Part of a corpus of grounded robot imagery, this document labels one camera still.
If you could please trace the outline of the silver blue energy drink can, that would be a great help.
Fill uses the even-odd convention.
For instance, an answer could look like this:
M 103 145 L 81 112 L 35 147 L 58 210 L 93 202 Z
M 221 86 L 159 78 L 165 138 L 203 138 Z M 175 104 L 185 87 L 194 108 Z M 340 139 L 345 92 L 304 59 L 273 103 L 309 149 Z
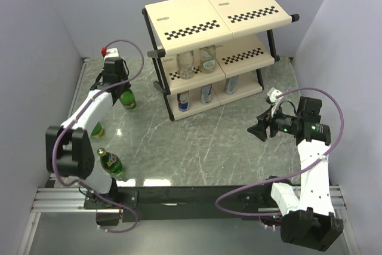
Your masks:
M 237 89 L 238 80 L 239 80 L 239 75 L 236 75 L 236 76 L 233 76 L 230 78 L 226 78 L 226 82 L 224 85 L 224 92 L 226 94 L 233 94 Z

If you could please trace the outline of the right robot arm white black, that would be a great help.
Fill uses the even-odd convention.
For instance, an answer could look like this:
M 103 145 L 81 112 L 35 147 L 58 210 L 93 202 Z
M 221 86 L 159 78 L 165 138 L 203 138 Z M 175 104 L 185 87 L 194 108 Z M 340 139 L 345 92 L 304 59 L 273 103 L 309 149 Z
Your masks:
M 247 131 L 262 142 L 278 132 L 295 137 L 301 168 L 300 194 L 296 195 L 284 180 L 277 180 L 262 191 L 262 200 L 270 207 L 279 207 L 283 242 L 327 251 L 342 234 L 344 224 L 336 218 L 331 201 L 326 155 L 331 131 L 321 123 L 321 107 L 321 100 L 310 97 L 300 97 L 294 115 L 271 105 Z

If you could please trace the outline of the clear Chang soda water bottle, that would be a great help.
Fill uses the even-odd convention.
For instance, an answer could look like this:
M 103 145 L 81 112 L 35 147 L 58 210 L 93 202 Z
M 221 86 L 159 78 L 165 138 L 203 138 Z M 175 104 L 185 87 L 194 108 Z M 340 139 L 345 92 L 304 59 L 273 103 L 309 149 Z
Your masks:
M 181 79 L 190 79 L 193 77 L 194 54 L 193 51 L 178 54 L 177 72 Z

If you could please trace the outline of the green glass bottle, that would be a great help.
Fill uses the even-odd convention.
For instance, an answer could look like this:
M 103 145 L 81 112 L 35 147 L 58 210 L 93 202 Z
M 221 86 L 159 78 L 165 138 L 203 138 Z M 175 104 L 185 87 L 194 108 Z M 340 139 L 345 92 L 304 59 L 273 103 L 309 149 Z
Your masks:
M 134 109 L 136 107 L 135 95 L 130 88 L 121 94 L 119 101 L 126 109 Z
M 105 148 L 98 148 L 97 155 L 102 168 L 107 173 L 118 176 L 123 172 L 122 162 L 114 153 L 108 152 Z
M 99 139 L 104 134 L 104 129 L 100 122 L 96 123 L 95 127 L 93 128 L 90 137 L 92 139 Z

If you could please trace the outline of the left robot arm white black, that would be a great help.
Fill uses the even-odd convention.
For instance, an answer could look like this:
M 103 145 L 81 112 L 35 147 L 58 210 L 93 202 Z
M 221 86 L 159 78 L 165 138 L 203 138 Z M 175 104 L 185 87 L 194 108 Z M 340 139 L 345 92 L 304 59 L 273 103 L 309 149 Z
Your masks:
M 65 187 L 77 184 L 98 195 L 105 208 L 118 204 L 119 193 L 112 189 L 115 179 L 96 163 L 90 135 L 130 88 L 130 80 L 124 59 L 105 57 L 103 70 L 84 102 L 61 125 L 50 126 L 45 133 L 47 170 Z

